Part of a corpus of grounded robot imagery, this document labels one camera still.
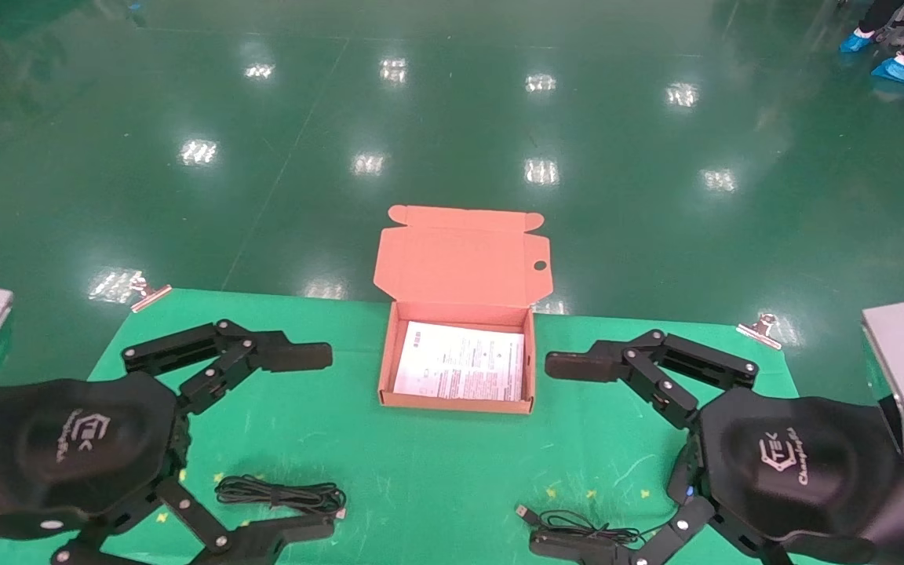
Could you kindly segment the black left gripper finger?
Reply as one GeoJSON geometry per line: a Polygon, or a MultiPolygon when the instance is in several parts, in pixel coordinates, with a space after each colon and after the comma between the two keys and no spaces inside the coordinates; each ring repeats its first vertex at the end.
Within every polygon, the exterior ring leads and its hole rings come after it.
{"type": "Polygon", "coordinates": [[[129,374],[153,377],[204,362],[206,367],[180,384],[183,414],[203,414],[256,371],[323,370],[333,364],[326,342],[297,344],[281,330],[248,330],[230,319],[133,344],[122,351],[129,374]]]}
{"type": "Polygon", "coordinates": [[[178,479],[151,479],[133,487],[114,480],[79,480],[53,489],[53,518],[77,533],[55,551],[53,563],[135,564],[135,559],[105,552],[104,544],[161,505],[200,542],[193,564],[274,564],[287,545],[326,539],[336,523],[333,515],[320,512],[229,530],[178,479]]]}

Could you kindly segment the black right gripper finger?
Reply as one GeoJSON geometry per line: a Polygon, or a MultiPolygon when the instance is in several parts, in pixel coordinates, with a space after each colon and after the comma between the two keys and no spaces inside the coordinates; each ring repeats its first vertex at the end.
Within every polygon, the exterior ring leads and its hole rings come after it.
{"type": "Polygon", "coordinates": [[[532,553],[578,564],[665,564],[708,528],[744,556],[782,562],[781,498],[685,498],[650,537],[573,518],[568,511],[530,512],[532,553]]]}
{"type": "Polygon", "coordinates": [[[648,330],[628,342],[598,340],[587,352],[549,352],[545,372],[557,380],[623,382],[669,425],[690,429],[698,400],[671,373],[727,391],[753,388],[758,366],[685,337],[648,330]]]}

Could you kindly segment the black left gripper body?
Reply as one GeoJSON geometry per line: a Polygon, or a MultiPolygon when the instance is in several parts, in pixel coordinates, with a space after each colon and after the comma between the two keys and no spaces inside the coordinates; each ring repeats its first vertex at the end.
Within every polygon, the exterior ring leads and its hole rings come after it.
{"type": "Polygon", "coordinates": [[[144,373],[0,386],[0,539],[72,532],[72,548],[99,548],[160,505],[189,521],[188,428],[176,394],[144,373]]]}

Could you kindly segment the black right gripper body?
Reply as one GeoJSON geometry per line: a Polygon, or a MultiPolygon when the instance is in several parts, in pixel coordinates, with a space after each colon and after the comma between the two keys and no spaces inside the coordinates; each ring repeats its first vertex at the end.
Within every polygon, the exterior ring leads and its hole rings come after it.
{"type": "Polygon", "coordinates": [[[879,409],[731,390],[698,412],[667,486],[707,498],[750,557],[904,564],[904,458],[879,409]]]}

